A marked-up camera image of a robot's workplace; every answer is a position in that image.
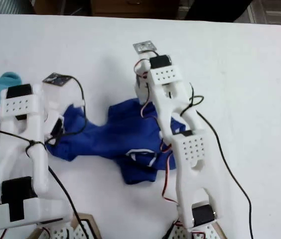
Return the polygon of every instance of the white plastic frame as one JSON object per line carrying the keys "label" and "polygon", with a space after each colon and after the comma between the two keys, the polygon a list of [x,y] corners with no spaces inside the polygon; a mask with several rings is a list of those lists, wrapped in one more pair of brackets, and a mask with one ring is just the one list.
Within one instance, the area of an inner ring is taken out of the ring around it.
{"label": "white plastic frame", "polygon": [[[140,59],[149,59],[154,56],[152,52],[139,54]],[[187,93],[179,69],[174,65],[150,69],[149,61],[141,61],[136,71],[139,75],[148,71],[147,78],[139,78],[140,83],[136,83],[136,94],[140,103],[143,104],[147,98],[146,86],[148,84],[149,100],[155,105],[161,135],[166,145],[172,145],[177,170],[176,194],[179,203],[177,209],[181,222],[187,230],[194,229],[192,208],[206,204],[212,206],[216,220],[219,219],[223,207],[219,181],[216,178],[212,159],[208,157],[206,147],[208,139],[195,107],[190,107],[182,115],[192,135],[173,135],[170,128],[171,114],[181,114],[189,105],[191,97]],[[172,98],[168,96],[167,91],[171,92]],[[208,200],[195,202],[195,193],[199,189],[207,193]]]}
{"label": "white plastic frame", "polygon": [[[32,95],[6,99],[7,89],[0,93],[0,129],[21,137],[44,142],[44,99],[40,84],[32,86]],[[25,130],[19,133],[17,115],[27,114]],[[23,139],[0,134],[0,197],[1,184],[10,179],[19,155],[29,143]],[[35,144],[28,150],[33,162],[33,189],[40,196],[48,190],[48,159],[43,145]]]}

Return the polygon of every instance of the cable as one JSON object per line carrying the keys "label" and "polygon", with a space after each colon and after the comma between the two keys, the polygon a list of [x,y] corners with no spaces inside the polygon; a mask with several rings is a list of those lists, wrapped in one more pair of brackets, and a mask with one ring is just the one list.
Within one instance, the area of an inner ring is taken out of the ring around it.
{"label": "cable", "polygon": [[159,54],[153,50],[145,50],[145,51],[142,51],[142,53],[146,53],[146,52],[153,52],[155,53],[156,56],[159,56]]}
{"label": "cable", "polygon": [[82,222],[81,222],[81,219],[80,219],[80,217],[79,217],[79,215],[78,215],[78,213],[77,213],[77,211],[76,211],[76,209],[75,209],[75,206],[74,206],[74,204],[73,204],[73,202],[72,202],[72,199],[71,199],[69,193],[67,192],[67,190],[66,190],[65,187],[63,186],[62,182],[59,180],[59,178],[56,176],[56,174],[54,173],[54,171],[51,169],[50,166],[49,166],[49,172],[52,174],[52,176],[53,176],[53,178],[55,179],[55,181],[60,185],[60,187],[61,187],[62,190],[64,191],[64,193],[65,193],[67,199],[69,200],[69,202],[70,202],[70,204],[71,204],[71,206],[72,206],[74,215],[75,215],[77,221],[79,222],[79,224],[80,224],[80,226],[81,226],[81,228],[82,228],[82,230],[83,230],[83,232],[84,232],[86,238],[88,239],[89,236],[88,236],[88,234],[87,234],[87,232],[86,232],[86,230],[85,230],[85,228],[84,228],[84,226],[83,226],[83,224],[82,224]]}
{"label": "cable", "polygon": [[42,228],[43,231],[46,231],[46,233],[49,236],[49,239],[51,238],[51,233],[49,232],[49,230],[47,228]]}
{"label": "cable", "polygon": [[56,139],[56,142],[54,145],[57,145],[59,139],[61,137],[64,137],[64,136],[69,136],[69,135],[77,135],[81,132],[83,132],[83,130],[85,129],[86,125],[87,125],[87,117],[86,117],[86,102],[85,102],[85,97],[84,97],[84,91],[83,91],[83,87],[81,85],[81,83],[74,77],[74,76],[68,76],[68,75],[61,75],[62,77],[68,77],[68,78],[71,78],[73,79],[74,81],[76,81],[76,83],[79,85],[80,87],[80,90],[81,90],[81,94],[82,94],[82,100],[84,101],[84,106],[83,106],[83,112],[84,112],[84,117],[85,117],[85,121],[84,121],[84,126],[77,132],[68,132],[68,133],[62,133],[60,135],[56,135],[56,136],[53,136],[51,138],[49,138],[48,140],[46,140],[44,143],[45,144],[48,144],[51,140],[53,139]]}
{"label": "cable", "polygon": [[236,177],[234,176],[234,174],[231,172],[229,166],[228,166],[228,163],[225,159],[225,156],[224,156],[224,153],[222,151],[222,147],[221,147],[221,144],[220,144],[220,139],[219,139],[219,136],[218,136],[218,133],[217,131],[215,130],[215,128],[212,126],[212,124],[200,113],[197,111],[197,114],[206,122],[206,124],[208,124],[208,126],[211,128],[211,130],[213,131],[216,139],[217,139],[217,143],[218,143],[218,147],[219,147],[219,151],[220,151],[220,154],[221,154],[221,157],[222,157],[222,160],[224,161],[225,163],[225,166],[230,174],[230,176],[232,177],[232,179],[235,181],[235,183],[238,185],[238,187],[240,188],[240,190],[242,191],[242,193],[245,195],[245,197],[247,198],[248,200],[248,203],[249,203],[249,231],[250,231],[250,237],[251,239],[254,238],[254,235],[253,235],[253,232],[252,232],[252,224],[251,224],[251,211],[252,211],[252,204],[251,204],[251,200],[248,196],[248,194],[245,192],[245,190],[243,189],[243,187],[240,185],[240,183],[238,182],[238,180],[236,179]]}
{"label": "cable", "polygon": [[7,231],[7,229],[5,229],[5,230],[3,231],[3,233],[2,233],[2,235],[1,235],[1,237],[0,237],[0,239],[3,239],[3,238],[4,238],[4,235],[5,235],[6,231]]}
{"label": "cable", "polygon": [[25,141],[30,142],[30,140],[29,140],[29,139],[24,138],[24,137],[21,137],[21,136],[19,136],[19,135],[13,134],[13,133],[9,133],[9,132],[5,132],[5,131],[1,131],[1,130],[0,130],[0,133],[7,134],[7,135],[10,135],[10,136],[13,136],[13,137],[16,137],[16,138],[20,138],[20,139],[23,139],[23,140],[25,140]]}
{"label": "cable", "polygon": [[138,62],[136,62],[136,64],[134,65],[134,72],[135,72],[135,74],[136,74],[137,76],[141,77],[141,78],[144,78],[144,79],[147,78],[147,71],[143,72],[142,75],[139,75],[139,74],[136,72],[136,66],[137,66],[140,62],[145,61],[145,60],[149,61],[149,59],[147,59],[147,58],[142,58],[141,60],[139,60]]}
{"label": "cable", "polygon": [[165,192],[166,192],[167,185],[168,185],[168,177],[169,177],[169,160],[170,160],[171,155],[172,155],[172,152],[170,152],[170,153],[169,153],[169,155],[168,155],[168,157],[167,157],[167,159],[166,159],[165,183],[164,183],[164,188],[163,188],[163,190],[162,190],[161,196],[162,196],[165,200],[167,200],[167,201],[169,201],[169,202],[174,202],[174,203],[176,203],[176,204],[178,205],[178,202],[177,202],[177,201],[175,201],[175,200],[173,200],[173,199],[170,199],[170,198],[165,197]]}
{"label": "cable", "polygon": [[194,105],[194,88],[192,87],[191,83],[191,97],[189,98],[191,101],[189,103],[189,105],[180,113],[180,117],[182,117],[182,115],[186,112],[186,110],[188,110],[190,107],[192,107]]}
{"label": "cable", "polygon": [[144,118],[144,115],[143,115],[143,110],[146,108],[146,106],[149,104],[149,86],[148,86],[148,83],[146,83],[146,88],[147,88],[147,99],[146,99],[146,102],[145,104],[143,105],[143,107],[141,108],[140,110],[140,116],[142,118]]}
{"label": "cable", "polygon": [[[33,145],[38,144],[38,143],[39,143],[39,144],[42,144],[42,145],[44,146],[44,148],[45,148],[44,143],[42,143],[42,142],[40,142],[40,141],[30,140],[30,139],[27,139],[27,138],[20,137],[20,136],[18,136],[18,135],[16,135],[16,134],[9,133],[9,132],[5,132],[5,131],[1,131],[1,130],[0,130],[0,133],[7,134],[7,135],[10,135],[10,136],[14,136],[14,137],[17,137],[17,138],[21,138],[21,139],[23,139],[23,140],[25,140],[25,141],[28,141],[28,142],[30,143],[30,145],[26,148],[26,151],[25,151],[26,154],[27,154],[27,150],[28,150],[30,147],[32,147]],[[58,177],[57,177],[56,174],[53,172],[53,170],[51,169],[50,166],[49,166],[49,172],[52,174],[52,176],[54,177],[54,179],[56,180],[56,182],[60,185],[60,187],[61,187],[62,190],[64,191],[66,197],[67,197],[68,200],[70,201],[70,204],[71,204],[71,206],[72,206],[72,209],[73,209],[73,211],[74,211],[74,214],[75,214],[75,216],[76,216],[76,219],[77,219],[77,221],[79,222],[80,226],[82,227],[82,230],[83,230],[83,232],[84,232],[86,238],[88,239],[88,238],[89,238],[89,237],[88,237],[88,234],[87,234],[87,232],[86,232],[86,230],[85,230],[85,228],[84,228],[84,226],[83,226],[83,224],[82,224],[82,222],[81,222],[81,219],[79,218],[79,216],[78,216],[78,214],[77,214],[77,212],[76,212],[75,206],[74,206],[74,204],[73,204],[73,202],[72,202],[72,199],[71,199],[70,195],[68,194],[68,192],[66,191],[65,187],[63,186],[63,184],[62,184],[61,181],[58,179]]]}

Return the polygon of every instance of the hole pattern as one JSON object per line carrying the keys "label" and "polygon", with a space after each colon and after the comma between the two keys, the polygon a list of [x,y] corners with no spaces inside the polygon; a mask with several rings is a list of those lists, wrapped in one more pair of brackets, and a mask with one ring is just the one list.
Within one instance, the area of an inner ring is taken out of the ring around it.
{"label": "hole pattern", "polygon": [[205,156],[204,139],[199,135],[191,136],[191,139],[186,139],[182,142],[182,153],[186,160],[203,159]]}
{"label": "hole pattern", "polygon": [[26,114],[29,109],[29,100],[6,99],[4,111],[11,115]]}
{"label": "hole pattern", "polygon": [[157,80],[158,82],[162,81],[162,84],[164,81],[170,80],[179,80],[177,79],[177,72],[172,69],[172,66],[165,67],[164,69],[157,70],[156,72],[153,72],[153,75],[155,75],[154,80]]}

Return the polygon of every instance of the black wire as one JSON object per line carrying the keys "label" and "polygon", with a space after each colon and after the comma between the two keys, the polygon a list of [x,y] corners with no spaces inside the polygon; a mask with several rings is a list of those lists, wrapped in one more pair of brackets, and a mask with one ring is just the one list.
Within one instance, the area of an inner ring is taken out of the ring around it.
{"label": "black wire", "polygon": [[79,224],[80,224],[80,226],[81,226],[81,228],[82,228],[82,230],[83,230],[83,232],[84,232],[86,238],[88,239],[88,238],[89,238],[89,235],[87,234],[87,232],[86,232],[86,230],[85,230],[85,228],[84,228],[84,226],[83,226],[83,224],[82,224],[82,222],[81,222],[81,219],[80,219],[80,217],[79,217],[79,215],[78,215],[78,213],[77,213],[77,211],[76,211],[76,209],[75,209],[75,206],[74,206],[74,204],[73,204],[73,201],[72,201],[72,199],[71,199],[69,193],[67,192],[67,190],[65,189],[64,185],[63,185],[62,182],[59,180],[59,178],[56,176],[56,174],[54,173],[54,171],[52,170],[52,168],[51,168],[50,166],[49,166],[49,172],[52,174],[52,176],[53,176],[53,178],[55,179],[55,181],[60,185],[60,187],[61,187],[62,190],[64,191],[64,193],[65,193],[67,199],[69,200],[69,202],[70,202],[70,204],[71,204],[71,206],[72,206],[74,215],[75,215],[77,221],[79,222]]}
{"label": "black wire", "polygon": [[[41,142],[41,141],[35,141],[35,140],[27,139],[27,138],[21,137],[21,136],[19,136],[19,135],[16,135],[16,134],[13,134],[13,133],[9,133],[9,132],[5,132],[5,131],[2,131],[2,130],[0,130],[0,133],[7,134],[7,135],[10,135],[10,136],[13,136],[13,137],[20,138],[20,139],[23,139],[23,140],[25,140],[25,141],[28,141],[28,142],[29,142],[29,145],[28,145],[28,146],[26,147],[26,149],[25,149],[25,153],[26,153],[27,156],[29,156],[29,155],[27,154],[27,151],[28,151],[32,146],[34,146],[35,144],[38,144],[38,143],[39,143],[39,144],[42,144],[42,145],[44,146],[44,148],[45,148],[44,143]],[[67,199],[69,200],[69,202],[70,202],[70,204],[71,204],[71,207],[72,207],[72,209],[73,209],[73,212],[74,212],[74,214],[75,214],[75,217],[76,217],[77,221],[79,222],[80,226],[82,227],[82,230],[83,230],[83,232],[84,232],[86,238],[88,239],[89,236],[88,236],[88,234],[87,234],[87,232],[86,232],[86,230],[85,230],[85,228],[84,228],[84,226],[83,226],[83,224],[82,224],[82,222],[81,222],[81,219],[80,219],[79,215],[77,214],[76,208],[75,208],[75,206],[74,206],[74,204],[73,204],[73,202],[72,202],[72,199],[71,199],[70,195],[68,194],[68,192],[66,191],[66,189],[65,189],[65,187],[63,186],[62,182],[58,179],[58,177],[57,177],[56,174],[53,172],[53,170],[51,169],[50,166],[49,166],[49,172],[52,174],[52,176],[53,176],[53,178],[55,179],[55,181],[60,185],[60,187],[61,187],[62,190],[64,191],[64,193],[65,193]]]}
{"label": "black wire", "polygon": [[155,53],[156,56],[159,56],[159,54],[153,50],[145,50],[145,51],[142,51],[142,53],[146,53],[146,52],[153,52]]}
{"label": "black wire", "polygon": [[190,107],[192,107],[194,105],[194,88],[192,87],[191,83],[190,83],[190,86],[191,86],[191,97],[189,98],[190,99],[190,103],[189,105],[183,109],[183,111],[180,113],[180,117],[186,112],[186,110],[188,110]]}
{"label": "black wire", "polygon": [[86,103],[85,103],[84,91],[83,91],[83,87],[82,87],[81,83],[80,83],[75,77],[73,77],[73,76],[68,76],[68,75],[61,75],[61,76],[62,76],[62,77],[71,78],[71,79],[75,80],[76,83],[79,85],[80,90],[81,90],[81,94],[82,94],[82,100],[84,101],[83,112],[84,112],[85,122],[84,122],[84,126],[83,126],[79,131],[77,131],[77,132],[62,133],[62,134],[53,136],[53,137],[49,138],[48,140],[46,140],[46,141],[44,142],[45,144],[47,144],[47,143],[49,143],[51,140],[56,139],[56,142],[55,142],[54,146],[57,145],[57,143],[58,143],[58,141],[60,140],[61,137],[79,134],[79,133],[83,132],[83,130],[85,129],[85,127],[86,127],[86,125],[87,125]]}
{"label": "black wire", "polygon": [[31,140],[30,140],[30,139],[27,139],[27,138],[21,137],[21,136],[19,136],[19,135],[13,134],[13,133],[9,133],[9,132],[5,132],[5,131],[1,131],[1,130],[0,130],[0,133],[7,134],[7,135],[10,135],[10,136],[14,136],[14,137],[17,137],[17,138],[23,139],[23,140],[25,140],[25,141],[31,142]]}
{"label": "black wire", "polygon": [[235,178],[234,174],[231,172],[229,166],[228,166],[228,163],[225,159],[225,156],[224,156],[224,153],[222,151],[222,147],[221,147],[221,144],[220,144],[220,140],[219,140],[219,136],[217,134],[217,131],[214,129],[214,127],[212,126],[212,124],[200,113],[197,111],[197,114],[206,122],[206,124],[208,124],[208,126],[211,128],[211,130],[213,131],[216,139],[217,139],[217,143],[218,143],[218,147],[219,147],[219,151],[220,151],[220,154],[221,154],[221,157],[222,157],[222,160],[224,161],[225,163],[225,166],[230,174],[230,176],[233,178],[233,180],[235,181],[235,183],[238,185],[238,187],[240,188],[240,190],[243,192],[243,194],[245,195],[245,197],[247,198],[248,200],[248,203],[249,203],[249,231],[250,231],[250,237],[251,239],[254,238],[254,235],[252,233],[252,224],[251,224],[251,211],[252,211],[252,205],[251,205],[251,200],[248,196],[248,194],[246,193],[246,191],[243,189],[243,187],[240,185],[240,183],[238,182],[238,180]]}

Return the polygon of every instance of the small metal bracket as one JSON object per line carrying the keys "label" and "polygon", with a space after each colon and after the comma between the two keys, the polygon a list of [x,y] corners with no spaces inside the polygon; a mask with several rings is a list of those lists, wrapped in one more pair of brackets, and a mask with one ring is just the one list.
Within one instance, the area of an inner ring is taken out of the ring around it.
{"label": "small metal bracket", "polygon": [[135,48],[135,51],[138,54],[141,54],[145,51],[155,51],[157,50],[154,44],[151,41],[144,41],[140,43],[133,44],[133,47]]}

